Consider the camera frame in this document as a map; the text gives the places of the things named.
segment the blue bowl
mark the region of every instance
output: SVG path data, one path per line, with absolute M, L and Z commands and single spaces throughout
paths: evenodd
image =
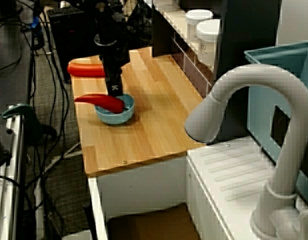
M 100 106 L 94 105 L 97 117 L 103 123 L 111 124 L 111 125 L 122 124 L 128 121 L 133 116 L 134 99 L 126 93 L 123 93 L 122 96 L 117 96 L 117 98 L 123 100 L 125 103 L 125 108 L 127 108 L 127 109 L 124 109 L 123 112 L 119 114 L 115 114 Z

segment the faucet handle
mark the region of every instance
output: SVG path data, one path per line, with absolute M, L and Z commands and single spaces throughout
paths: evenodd
M 308 208 L 298 215 L 300 225 L 299 240 L 308 240 Z

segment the cabinet door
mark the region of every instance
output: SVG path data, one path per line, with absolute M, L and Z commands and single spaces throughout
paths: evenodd
M 201 240 L 227 240 L 227 236 L 202 188 L 200 188 L 197 198 L 199 205 L 198 229 L 201 232 Z
M 199 231 L 199 203 L 198 203 L 198 195 L 199 195 L 199 181 L 193 173 L 192 168 L 189 166 L 187 168 L 186 173 L 186 203 L 187 208 L 189 210 L 190 216 L 195 224 L 198 233 L 201 235 Z

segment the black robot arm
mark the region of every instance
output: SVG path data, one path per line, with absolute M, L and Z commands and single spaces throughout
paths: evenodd
M 95 18 L 98 35 L 94 41 L 100 49 L 99 58 L 106 75 L 107 93 L 114 97 L 121 96 L 123 94 L 121 67 L 130 62 L 129 43 L 132 41 L 127 31 L 123 5 L 119 0 L 67 0 L 67 2 Z

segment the faucet spout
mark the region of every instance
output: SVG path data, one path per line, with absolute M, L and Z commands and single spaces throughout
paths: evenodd
M 293 208 L 293 194 L 308 144 L 308 89 L 290 72 L 267 64 L 248 64 L 225 73 L 211 93 L 185 121 L 185 130 L 194 140 L 209 143 L 216 137 L 227 101 L 246 86 L 264 86 L 282 94 L 291 109 L 287 129 L 274 173 L 262 192 L 253 212 L 251 225 L 261 239 L 277 239 L 276 227 L 270 222 L 272 212 Z

